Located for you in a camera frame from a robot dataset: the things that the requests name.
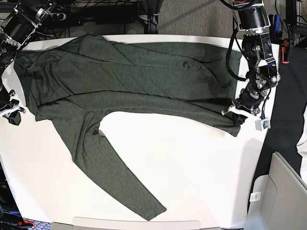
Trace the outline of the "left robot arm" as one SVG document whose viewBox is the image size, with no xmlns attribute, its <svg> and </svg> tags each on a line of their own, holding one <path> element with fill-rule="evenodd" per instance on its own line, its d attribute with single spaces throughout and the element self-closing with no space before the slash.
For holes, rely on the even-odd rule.
<svg viewBox="0 0 307 230">
<path fill-rule="evenodd" d="M 227 112 L 234 114 L 235 124 L 240 125 L 250 118 L 255 121 L 258 131 L 264 131 L 271 127 L 270 118 L 265 115 L 265 105 L 272 89 L 281 79 L 273 56 L 270 34 L 266 31 L 271 22 L 261 0 L 228 0 L 222 3 L 232 10 L 233 23 L 236 25 L 226 54 L 226 69 L 234 79 L 247 82 Z M 239 46 L 248 63 L 244 78 L 235 74 L 230 67 L 232 46 L 239 31 L 245 32 Z"/>
</svg>

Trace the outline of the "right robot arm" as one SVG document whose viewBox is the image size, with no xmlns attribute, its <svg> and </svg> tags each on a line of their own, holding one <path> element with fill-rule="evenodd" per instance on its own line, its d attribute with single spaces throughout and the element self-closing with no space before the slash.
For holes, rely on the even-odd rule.
<svg viewBox="0 0 307 230">
<path fill-rule="evenodd" d="M 15 60 L 29 39 L 56 6 L 54 0 L 20 0 L 0 27 L 0 74 Z M 13 99 L 14 90 L 7 91 L 0 83 L 0 115 L 18 126 L 25 109 Z"/>
</svg>

